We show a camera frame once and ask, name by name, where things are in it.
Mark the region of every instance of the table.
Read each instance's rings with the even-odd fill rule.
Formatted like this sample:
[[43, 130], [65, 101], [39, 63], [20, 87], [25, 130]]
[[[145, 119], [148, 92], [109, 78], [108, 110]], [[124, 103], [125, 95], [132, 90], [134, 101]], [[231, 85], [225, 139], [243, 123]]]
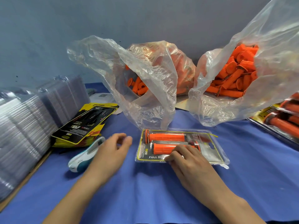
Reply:
[[[87, 84], [107, 92], [102, 84]], [[172, 128], [209, 129], [230, 159], [215, 166], [226, 185], [265, 220], [299, 220], [299, 152], [247, 120], [203, 127], [189, 112], [176, 110]], [[94, 196], [82, 223], [219, 223], [180, 184], [168, 164], [136, 163], [140, 130], [123, 113], [112, 115], [104, 137], [125, 132], [133, 137], [123, 166]], [[68, 161], [81, 150], [54, 152], [0, 214], [1, 223], [41, 223], [80, 174]]]

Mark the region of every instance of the person's left hand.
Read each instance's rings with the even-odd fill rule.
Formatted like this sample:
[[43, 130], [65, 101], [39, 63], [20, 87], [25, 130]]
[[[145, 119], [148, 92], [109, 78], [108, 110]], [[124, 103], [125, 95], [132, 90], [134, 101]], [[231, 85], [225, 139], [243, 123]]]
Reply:
[[132, 137], [127, 137], [125, 133], [112, 135], [99, 146], [84, 177], [90, 179], [98, 187], [105, 184], [122, 166], [131, 145]]

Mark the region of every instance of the plastic bag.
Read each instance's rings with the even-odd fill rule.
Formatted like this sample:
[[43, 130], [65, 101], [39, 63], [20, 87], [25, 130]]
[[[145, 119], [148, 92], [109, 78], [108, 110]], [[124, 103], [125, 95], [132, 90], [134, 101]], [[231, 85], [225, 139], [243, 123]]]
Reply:
[[[222, 50], [206, 52], [200, 58], [188, 105], [192, 115], [204, 126], [246, 119], [298, 90], [298, 8], [299, 0], [271, 0]], [[260, 47], [254, 57], [258, 78], [238, 99], [204, 95], [234, 48], [241, 43]]]
[[160, 65], [163, 58], [159, 53], [167, 49], [178, 75], [176, 87], [177, 95], [186, 95], [194, 84], [195, 65], [175, 44], [160, 41], [148, 42], [143, 44], [132, 44], [128, 50], [132, 51], [140, 59], [145, 59], [153, 66]]
[[[140, 129], [165, 130], [175, 114], [178, 82], [166, 44], [161, 41], [133, 45], [129, 51], [111, 39], [90, 36], [75, 41], [67, 52], [71, 60], [102, 76], [102, 82], [133, 124]], [[143, 54], [146, 49], [151, 49], [150, 56]], [[132, 71], [125, 70], [125, 64]], [[142, 97], [127, 86], [135, 73], [149, 89]]]

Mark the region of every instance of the yellow border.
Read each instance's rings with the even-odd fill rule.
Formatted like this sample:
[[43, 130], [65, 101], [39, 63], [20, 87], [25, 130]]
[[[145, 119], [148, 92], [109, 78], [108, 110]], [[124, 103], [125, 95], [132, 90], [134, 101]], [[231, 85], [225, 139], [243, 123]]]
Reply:
[[[145, 130], [142, 130], [142, 132], [141, 132], [141, 137], [140, 137], [139, 146], [138, 146], [138, 151], [137, 151], [137, 160], [140, 160], [140, 161], [159, 161], [159, 162], [160, 162], [160, 161], [164, 161], [164, 159], [139, 159], [140, 146], [141, 146], [141, 143], [142, 143], [143, 132], [144, 132], [144, 131], [145, 131]], [[162, 131], [162, 132], [173, 132], [173, 133], [199, 133], [199, 132], [190, 132], [190, 131]], [[212, 140], [212, 138], [211, 138], [211, 135], [213, 135], [214, 137], [218, 137], [218, 136], [216, 136], [216, 135], [214, 135], [214, 134], [211, 134], [211, 133], [203, 133], [203, 134], [207, 134], [207, 135], [209, 136], [209, 138], [210, 138], [210, 140], [211, 140], [211, 142], [212, 142], [212, 144], [213, 144], [215, 150], [217, 151], [217, 153], [218, 153], [219, 157], [221, 158], [222, 162], [224, 163], [224, 161], [223, 161], [223, 159], [222, 159], [222, 156], [219, 154], [219, 151], [218, 151], [217, 147], [215, 146], [215, 144], [214, 144], [214, 142], [213, 142], [213, 140]]]
[[[115, 110], [113, 111], [113, 112], [111, 112], [106, 118], [104, 118], [98, 125], [100, 125], [105, 119], [107, 119], [110, 115], [112, 115], [112, 113], [114, 113], [118, 108], [116, 108], [116, 107], [109, 107], [109, 108], [115, 108]], [[66, 142], [69, 142], [69, 143], [72, 143], [72, 144], [74, 144], [74, 145], [77, 145], [77, 144], [79, 144], [85, 137], [86, 137], [86, 135], [78, 142], [78, 143], [73, 143], [73, 142], [70, 142], [70, 141], [68, 141], [68, 140], [66, 140], [66, 139], [62, 139], [62, 138], [60, 138], [60, 137], [55, 137], [55, 136], [53, 136], [53, 135], [51, 135], [51, 137], [54, 137], [54, 138], [58, 138], [58, 139], [61, 139], [61, 140], [63, 140], [63, 141], [66, 141]]]

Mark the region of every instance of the paper with qr code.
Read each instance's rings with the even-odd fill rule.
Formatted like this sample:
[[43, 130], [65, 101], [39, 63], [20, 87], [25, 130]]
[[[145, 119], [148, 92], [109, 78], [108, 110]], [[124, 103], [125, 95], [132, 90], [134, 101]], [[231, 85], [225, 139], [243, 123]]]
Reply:
[[[99, 103], [99, 104], [104, 104], [104, 103], [116, 103], [114, 100], [114, 97], [110, 93], [95, 93], [91, 95], [90, 97], [90, 102], [91, 103]], [[118, 108], [115, 112], [113, 112], [113, 115], [117, 115], [122, 112], [121, 108]]]

